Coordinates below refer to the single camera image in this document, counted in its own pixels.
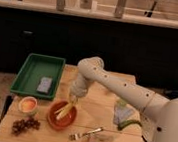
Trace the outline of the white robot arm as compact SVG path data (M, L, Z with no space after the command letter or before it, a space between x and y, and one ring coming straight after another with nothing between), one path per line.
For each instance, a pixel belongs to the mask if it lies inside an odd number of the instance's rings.
M104 66L103 60L97 56L81 59L77 64L78 75L71 83L70 94L74 97L85 97L90 85L98 82L149 119L156 121L160 115L160 109L168 102L168 99L145 87L110 74L103 69Z

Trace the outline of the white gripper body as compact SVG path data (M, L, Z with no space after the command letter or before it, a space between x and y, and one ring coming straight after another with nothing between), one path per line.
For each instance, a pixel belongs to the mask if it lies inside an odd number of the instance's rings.
M89 86L91 82L88 81L87 78L79 75L76 79L71 83L70 94L74 97L85 97L88 93Z

